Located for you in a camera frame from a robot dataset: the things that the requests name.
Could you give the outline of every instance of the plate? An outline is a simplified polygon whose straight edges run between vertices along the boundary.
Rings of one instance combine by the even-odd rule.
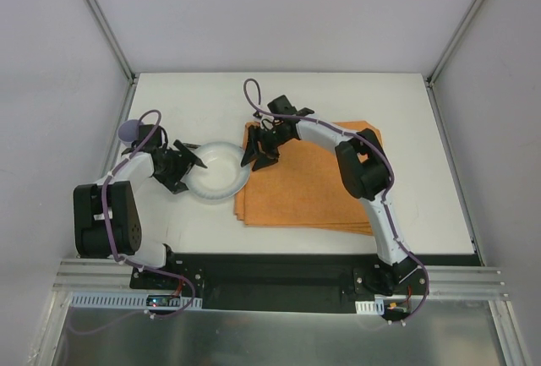
[[[250,165],[240,167],[244,150],[229,142],[211,142],[194,150],[207,168],[194,166],[183,182],[201,199],[221,201],[238,193],[250,177]]]

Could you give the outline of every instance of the gray wall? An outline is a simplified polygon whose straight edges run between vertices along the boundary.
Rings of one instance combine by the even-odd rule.
[[[541,0],[488,0],[436,97],[482,250],[541,364]]]
[[[127,82],[83,0],[0,0],[0,353],[27,361]]]
[[[137,72],[428,74],[472,0],[99,0]]]

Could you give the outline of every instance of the white wall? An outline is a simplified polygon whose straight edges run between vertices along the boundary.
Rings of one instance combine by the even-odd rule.
[[[137,72],[429,74],[472,0],[98,0]]]
[[[436,83],[490,265],[501,265],[541,364],[541,0],[488,0]]]
[[[101,170],[127,82],[84,0],[0,0],[0,363],[27,361],[71,193]]]

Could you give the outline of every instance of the orange towel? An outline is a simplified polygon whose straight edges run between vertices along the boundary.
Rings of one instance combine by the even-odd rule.
[[[381,141],[380,132],[365,121],[337,124],[354,131],[371,128]],[[240,221],[249,226],[372,234],[363,207],[342,184],[334,154],[295,139],[279,151],[278,163],[252,172],[236,195],[235,215]]]

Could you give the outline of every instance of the white table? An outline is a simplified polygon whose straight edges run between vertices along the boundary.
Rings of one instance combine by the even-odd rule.
[[[372,123],[382,133],[385,153],[396,173],[391,196],[412,251],[473,253],[420,74],[141,74],[129,117],[157,108],[171,143],[175,139],[194,144],[226,140],[240,145],[244,124],[253,112],[243,96],[243,81],[248,77],[260,82],[264,105],[286,94],[297,108],[309,107],[330,121]],[[245,227],[233,214],[232,199],[205,205],[189,192],[167,194],[154,179],[147,180],[140,191],[136,201],[139,216],[146,218],[145,235],[168,243],[176,252],[375,252],[374,239],[363,235]],[[166,223],[159,232],[152,226],[158,221]]]

